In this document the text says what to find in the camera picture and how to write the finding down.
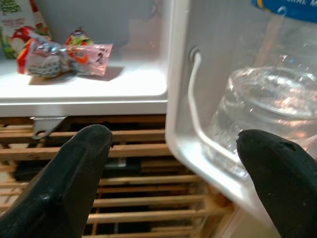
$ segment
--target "wooden slat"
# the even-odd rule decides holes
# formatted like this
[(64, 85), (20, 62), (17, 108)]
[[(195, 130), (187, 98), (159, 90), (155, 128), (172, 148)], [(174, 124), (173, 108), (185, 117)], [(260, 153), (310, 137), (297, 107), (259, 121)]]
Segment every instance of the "wooden slat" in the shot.
[(177, 160), (155, 160), (155, 161), (142, 161), (142, 168), (157, 168), (157, 167), (182, 167), (183, 165)]
[[(64, 143), (74, 136), (77, 132), (53, 132), (47, 139), (51, 143)], [(144, 141), (164, 141), (165, 130), (123, 130), (113, 131), (113, 142), (144, 142)], [(0, 130), (0, 143), (32, 143), (33, 133), (30, 132), (17, 132), (14, 131), (1, 132)]]
[(97, 192), (104, 193), (120, 193), (120, 192), (165, 192), (165, 191), (186, 191), (186, 185), (153, 185), (153, 186), (137, 186), (137, 187), (101, 187)]
[(3, 130), (0, 129), (0, 134), (16, 134), (16, 133), (32, 133), (33, 130), (26, 130), (26, 129), (7, 129), (7, 130)]
[(142, 168), (141, 173), (143, 174), (162, 174), (162, 173), (168, 173), (168, 174), (174, 174), (177, 175), (179, 172), (184, 171), (185, 168), (181, 167), (164, 167), (164, 168)]
[(33, 125), (8, 125), (0, 127), (0, 133), (12, 132), (33, 132)]
[(82, 236), (82, 238), (163, 238), (163, 237), (184, 237), (184, 236), (189, 236), (190, 233), (191, 231), (170, 231), (170, 232)]
[(203, 216), (224, 215), (231, 212), (229, 208), (215, 207), (211, 210), (177, 210), (177, 211), (154, 211), (154, 212), (122, 212), (90, 214), (87, 224), (115, 223), (115, 222), (153, 222), (191, 219)]
[(18, 196), (21, 194), (21, 191), (6, 191), (6, 192), (0, 192), (0, 197), (4, 196)]
[(3, 182), (15, 182), (15, 178), (7, 178)]
[(8, 210), (12, 206), (12, 203), (7, 202), (0, 205), (0, 212)]
[(0, 165), (0, 172), (14, 172), (15, 169), (14, 165)]
[[(121, 116), (78, 116), (67, 117), (63, 123), (134, 123), (134, 122), (165, 122), (165, 115), (121, 115)], [(30, 118), (0, 118), (0, 124), (26, 125), (33, 124)]]
[(27, 182), (2, 182), (0, 183), (0, 189), (4, 188), (25, 188), (28, 185)]
[[(51, 160), (60, 147), (51, 148), (14, 148), (0, 150), (0, 161)], [(169, 156), (166, 144), (115, 145), (110, 149), (109, 157)]]
[(160, 197), (128, 197), (128, 198), (107, 198), (95, 199), (93, 207), (126, 207), (126, 206), (147, 206), (161, 204), (189, 204), (200, 202), (205, 195), (181, 195), (181, 196), (160, 196)]
[(202, 181), (197, 175), (103, 178), (99, 185), (160, 184)]
[(152, 232), (169, 232), (169, 231), (191, 231), (192, 226), (182, 226), (182, 227), (153, 227)]
[[(102, 192), (98, 193), (98, 197), (97, 197), (97, 198), (98, 198), (98, 199), (101, 199), (102, 195), (103, 195)], [(97, 213), (100, 213), (100, 208), (97, 208), (96, 211), (95, 211), (95, 213), (96, 213), (96, 214), (97, 214)], [(97, 226), (98, 226), (98, 223), (93, 223), (91, 235), (96, 235), (96, 234), (97, 234)]]

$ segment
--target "refrigerator door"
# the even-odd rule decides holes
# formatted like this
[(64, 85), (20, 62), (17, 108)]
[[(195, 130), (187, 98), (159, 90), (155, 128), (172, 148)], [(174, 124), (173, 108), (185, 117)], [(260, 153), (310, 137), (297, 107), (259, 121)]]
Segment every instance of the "refrigerator door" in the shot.
[[(174, 156), (182, 163), (270, 226), (270, 218), (250, 178), (239, 179), (225, 172), (205, 152), (201, 135), (199, 137), (197, 128), (195, 130), (197, 119), (192, 119), (188, 102), (190, 78), (195, 77), (191, 90), (198, 105), (197, 113), (203, 115), (199, 124), (208, 126), (231, 72), (241, 67), (239, 59), (233, 59), (234, 52), (244, 50), (237, 47), (237, 36), (245, 32), (249, 34), (245, 36), (247, 39), (262, 33), (263, 29), (246, 30), (246, 27), (250, 26), (250, 21), (269, 21), (269, 16), (253, 7), (250, 0), (241, 0), (238, 4), (235, 0), (175, 1), (174, 10), (174, 29), (179, 21), (187, 21), (188, 28), (174, 32), (177, 37), (186, 37), (187, 42), (182, 51), (172, 56), (166, 140)], [(190, 57), (193, 48), (201, 55), (195, 62)]]

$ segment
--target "metal bracket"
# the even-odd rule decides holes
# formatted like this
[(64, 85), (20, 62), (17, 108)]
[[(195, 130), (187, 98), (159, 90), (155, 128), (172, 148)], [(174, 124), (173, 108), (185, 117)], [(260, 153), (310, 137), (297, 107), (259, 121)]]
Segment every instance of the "metal bracket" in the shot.
[(33, 117), (34, 122), (33, 136), (35, 140), (39, 140), (49, 136), (66, 117)]

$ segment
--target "white plastic shelf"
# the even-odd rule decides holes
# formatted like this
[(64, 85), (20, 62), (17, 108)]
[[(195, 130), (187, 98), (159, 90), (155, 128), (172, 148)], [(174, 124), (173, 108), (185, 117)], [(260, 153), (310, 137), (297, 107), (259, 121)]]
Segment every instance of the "white plastic shelf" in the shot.
[(31, 77), (1, 58), (0, 117), (165, 113), (166, 82), (154, 52), (114, 51), (103, 77)]

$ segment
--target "black rubber tip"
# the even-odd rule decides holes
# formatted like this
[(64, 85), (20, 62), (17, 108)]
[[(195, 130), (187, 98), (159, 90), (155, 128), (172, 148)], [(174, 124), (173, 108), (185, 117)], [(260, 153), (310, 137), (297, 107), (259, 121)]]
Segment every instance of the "black rubber tip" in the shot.
[(317, 163), (298, 144), (261, 130), (245, 130), (239, 157), (283, 238), (317, 237)]
[(80, 238), (110, 146), (102, 125), (79, 131), (0, 218), (0, 237)]

